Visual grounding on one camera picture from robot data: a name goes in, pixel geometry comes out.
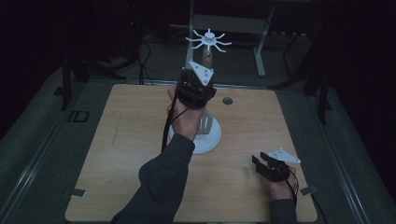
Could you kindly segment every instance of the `forearm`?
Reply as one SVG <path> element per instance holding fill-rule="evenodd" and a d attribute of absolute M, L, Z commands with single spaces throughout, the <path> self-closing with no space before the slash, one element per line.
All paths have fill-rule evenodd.
<path fill-rule="evenodd" d="M 175 134 L 164 152 L 139 171 L 141 187 L 112 223 L 132 220 L 143 223 L 172 222 L 186 186 L 194 143 Z"/>
<path fill-rule="evenodd" d="M 275 200 L 270 203 L 270 216 L 273 224 L 292 224 L 297 222 L 293 200 Z"/>

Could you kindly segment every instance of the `small black circle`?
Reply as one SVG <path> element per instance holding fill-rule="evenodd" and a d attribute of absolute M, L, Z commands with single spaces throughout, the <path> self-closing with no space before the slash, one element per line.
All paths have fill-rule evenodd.
<path fill-rule="evenodd" d="M 224 97 L 222 101 L 225 105 L 231 105 L 233 103 L 233 99 L 230 97 Z"/>

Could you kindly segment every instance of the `hand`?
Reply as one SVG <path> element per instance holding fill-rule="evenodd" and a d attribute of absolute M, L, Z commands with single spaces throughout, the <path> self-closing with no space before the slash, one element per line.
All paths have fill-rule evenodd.
<path fill-rule="evenodd" d="M 171 100 L 174 99 L 175 97 L 175 91 L 176 87 L 172 87 L 168 90 L 168 95 L 171 98 Z M 177 117 L 179 114 L 183 113 L 187 108 L 186 105 L 183 105 L 178 99 L 175 104 L 175 112 L 173 114 L 172 119 Z M 168 106 L 167 111 L 169 113 L 169 110 L 171 109 L 171 106 Z M 198 131 L 201 126 L 201 117 L 204 114 L 205 108 L 199 108 L 199 109 L 187 109 L 186 112 L 184 112 L 180 117 L 175 119 L 172 122 L 172 128 L 175 133 L 181 134 L 189 138 L 191 141 L 195 139 L 195 136 L 198 134 Z"/>
<path fill-rule="evenodd" d="M 290 167 L 290 171 L 296 174 L 296 168 Z M 293 188 L 293 192 L 289 188 L 286 181 L 270 182 L 270 193 L 273 201 L 281 199 L 293 199 L 293 193 L 297 189 L 297 182 L 293 174 L 290 174 L 288 181 Z"/>

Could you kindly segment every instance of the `wooden table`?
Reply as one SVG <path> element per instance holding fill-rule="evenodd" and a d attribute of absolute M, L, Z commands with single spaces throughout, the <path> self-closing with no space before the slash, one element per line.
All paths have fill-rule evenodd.
<path fill-rule="evenodd" d="M 66 211 L 69 221 L 109 221 L 139 188 L 139 168 L 161 151 L 166 86 L 116 85 L 106 103 L 76 189 Z M 224 97 L 233 104 L 225 105 Z M 176 222 L 262 222 L 269 220 L 266 180 L 255 172 L 251 155 L 280 149 L 296 156 L 288 126 L 272 91 L 218 89 L 207 109 L 219 121 L 219 144 L 193 155 Z M 301 166 L 300 188 L 306 187 Z M 300 221 L 314 221 L 310 196 L 299 193 Z"/>

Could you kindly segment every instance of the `metal frame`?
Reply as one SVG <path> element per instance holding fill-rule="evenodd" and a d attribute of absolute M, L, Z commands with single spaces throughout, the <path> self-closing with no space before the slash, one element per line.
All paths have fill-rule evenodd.
<path fill-rule="evenodd" d="M 237 32 L 245 34 L 260 34 L 261 39 L 259 44 L 253 48 L 254 58 L 256 60 L 257 73 L 259 77 L 265 77 L 264 64 L 262 62 L 262 47 L 265 38 L 268 35 L 271 20 L 274 16 L 275 6 L 269 9 L 268 17 L 266 20 L 250 19 L 250 18 L 234 18 L 234 17 L 221 17 L 194 14 L 194 0 L 190 0 L 190 25 L 189 25 L 189 38 L 193 38 L 194 29 Z M 185 67 L 191 69 L 189 60 L 193 58 L 193 45 L 189 42 L 186 55 Z"/>

